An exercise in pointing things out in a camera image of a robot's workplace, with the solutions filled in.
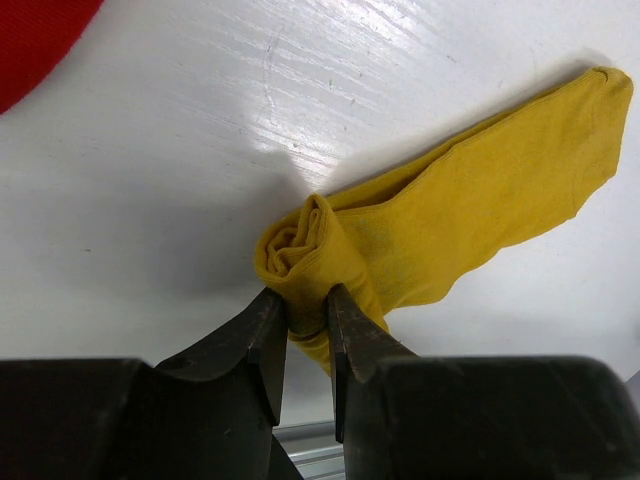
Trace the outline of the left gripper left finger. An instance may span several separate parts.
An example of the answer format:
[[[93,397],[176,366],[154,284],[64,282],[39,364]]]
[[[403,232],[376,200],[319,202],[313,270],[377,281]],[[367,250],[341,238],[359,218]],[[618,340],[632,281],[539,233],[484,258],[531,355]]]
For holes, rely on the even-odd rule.
[[[156,366],[135,358],[1,365],[5,479],[284,479],[287,328],[263,290]]]

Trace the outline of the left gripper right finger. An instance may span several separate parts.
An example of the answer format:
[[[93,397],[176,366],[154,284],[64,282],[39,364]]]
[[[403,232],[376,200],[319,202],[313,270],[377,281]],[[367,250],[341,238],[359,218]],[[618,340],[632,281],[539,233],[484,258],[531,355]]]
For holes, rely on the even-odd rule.
[[[350,479],[635,479],[639,416],[581,356],[421,357],[346,287],[327,297],[336,438]]]

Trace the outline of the yellow bear sock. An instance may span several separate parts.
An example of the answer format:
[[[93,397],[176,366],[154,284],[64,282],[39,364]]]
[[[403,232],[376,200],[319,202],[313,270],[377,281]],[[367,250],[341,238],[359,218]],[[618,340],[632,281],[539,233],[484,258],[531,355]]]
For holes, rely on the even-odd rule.
[[[309,196],[255,249],[257,275],[285,301],[290,340],[328,368],[323,303],[334,286],[383,325],[572,219],[616,173],[633,90],[623,71],[593,67],[376,178]]]

